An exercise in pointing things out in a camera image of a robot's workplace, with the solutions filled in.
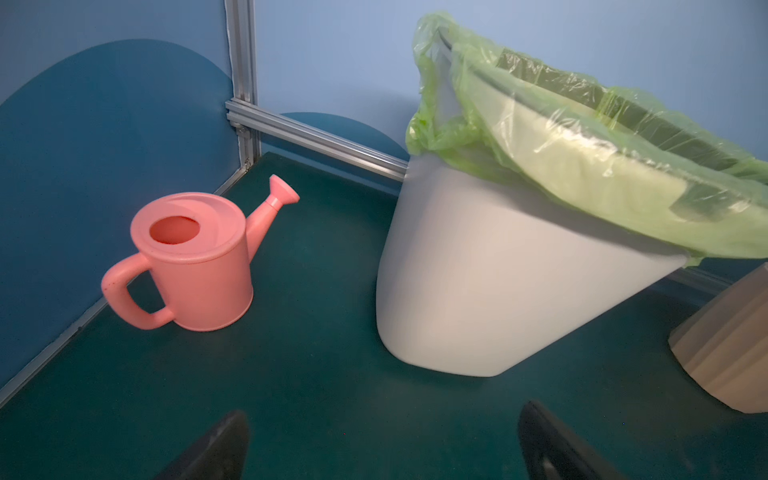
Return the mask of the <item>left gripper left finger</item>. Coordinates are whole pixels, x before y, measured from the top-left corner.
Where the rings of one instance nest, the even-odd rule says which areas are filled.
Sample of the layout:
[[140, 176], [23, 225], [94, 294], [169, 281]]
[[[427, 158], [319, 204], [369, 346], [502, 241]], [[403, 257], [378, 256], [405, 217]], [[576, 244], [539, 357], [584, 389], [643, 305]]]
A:
[[170, 462], [155, 479], [241, 479], [250, 442], [245, 413], [234, 410]]

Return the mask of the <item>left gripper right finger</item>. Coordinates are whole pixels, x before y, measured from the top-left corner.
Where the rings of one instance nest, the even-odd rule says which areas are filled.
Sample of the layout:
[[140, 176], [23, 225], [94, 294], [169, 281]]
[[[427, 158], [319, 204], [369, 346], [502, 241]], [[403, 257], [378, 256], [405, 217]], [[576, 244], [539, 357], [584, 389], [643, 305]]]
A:
[[523, 405], [518, 439], [529, 479], [626, 479], [538, 401]]

